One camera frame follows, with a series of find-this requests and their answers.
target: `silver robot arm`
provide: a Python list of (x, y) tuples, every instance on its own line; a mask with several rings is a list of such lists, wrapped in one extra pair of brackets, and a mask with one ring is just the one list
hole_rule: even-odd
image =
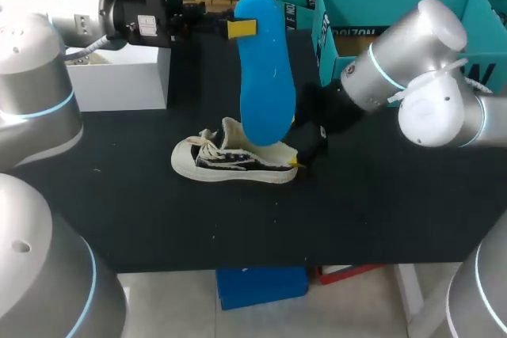
[(81, 138), (64, 56), (47, 18), (0, 13), (0, 172), (60, 154)]
[(462, 75), (459, 67), (467, 60), (459, 53), (466, 46), (456, 15), (438, 0), (422, 0), (339, 81), (306, 91), (296, 125), (306, 118), (329, 133), (342, 132), (388, 102), (402, 101), (402, 133), (420, 146), (507, 146), (507, 97)]
[(456, 67), (416, 78), (393, 98), (402, 100), (402, 133), (420, 146), (507, 146), (507, 98), (468, 80)]

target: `blue insole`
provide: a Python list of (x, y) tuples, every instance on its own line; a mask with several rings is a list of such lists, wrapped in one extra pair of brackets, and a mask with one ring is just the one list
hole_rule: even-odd
[(295, 112), (284, 15), (276, 0), (240, 0), (234, 15), (257, 19), (257, 35), (238, 39), (241, 59), (241, 121), (256, 146), (279, 142)]

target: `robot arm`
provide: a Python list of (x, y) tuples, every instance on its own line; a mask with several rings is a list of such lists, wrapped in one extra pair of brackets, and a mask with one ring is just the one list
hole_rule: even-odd
[(467, 82), (456, 68), (414, 79), (395, 96), (402, 133), (427, 147), (507, 146), (507, 98)]
[(422, 0), (340, 80), (323, 88), (307, 84), (295, 125), (312, 120), (328, 133), (343, 132), (388, 102), (402, 101), (402, 133), (420, 146), (507, 146), (507, 98), (461, 74), (466, 60), (458, 55), (466, 45), (456, 15), (437, 0)]

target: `black table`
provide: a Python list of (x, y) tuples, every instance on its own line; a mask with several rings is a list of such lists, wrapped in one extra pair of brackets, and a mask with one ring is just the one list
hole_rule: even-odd
[[(297, 86), (317, 81), (309, 35), (288, 41)], [(167, 112), (84, 113), (78, 146), (10, 174), (119, 272), (459, 261), (507, 207), (507, 150), (422, 149), (393, 108), (331, 136), (291, 184), (179, 177), (171, 150), (238, 117), (239, 82), (233, 43), (176, 47)]]

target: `sneaker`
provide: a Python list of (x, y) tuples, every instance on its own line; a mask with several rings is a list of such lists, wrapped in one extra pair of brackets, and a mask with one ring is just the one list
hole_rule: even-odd
[(223, 118), (217, 132), (203, 130), (179, 142), (173, 150), (171, 165), (176, 173), (192, 180), (216, 182), (252, 180), (283, 184), (294, 179), (297, 150), (283, 142), (255, 146), (245, 136), (242, 125)]

